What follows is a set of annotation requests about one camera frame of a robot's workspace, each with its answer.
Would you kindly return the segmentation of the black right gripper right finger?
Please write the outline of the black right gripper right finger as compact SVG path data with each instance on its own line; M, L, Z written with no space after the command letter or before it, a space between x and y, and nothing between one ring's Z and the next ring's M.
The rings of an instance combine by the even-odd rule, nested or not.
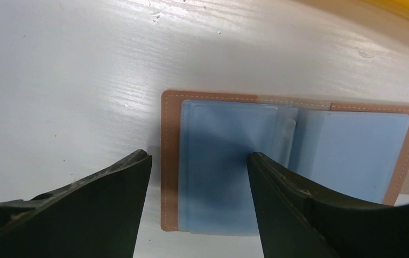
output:
M409 204L344 195L259 152L247 169L265 257L409 257Z

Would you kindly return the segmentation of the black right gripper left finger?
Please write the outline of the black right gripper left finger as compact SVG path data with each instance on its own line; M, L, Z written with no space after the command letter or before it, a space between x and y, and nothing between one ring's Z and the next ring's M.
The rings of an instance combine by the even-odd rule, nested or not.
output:
M0 202L0 257L133 257L151 168L139 149L30 200Z

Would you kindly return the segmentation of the tan leather card holder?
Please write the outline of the tan leather card holder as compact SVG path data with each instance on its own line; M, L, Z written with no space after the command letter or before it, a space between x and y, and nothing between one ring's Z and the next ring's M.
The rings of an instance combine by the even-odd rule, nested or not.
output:
M253 152L345 195L393 205L409 195L409 105L166 90L161 228L257 235L246 165Z

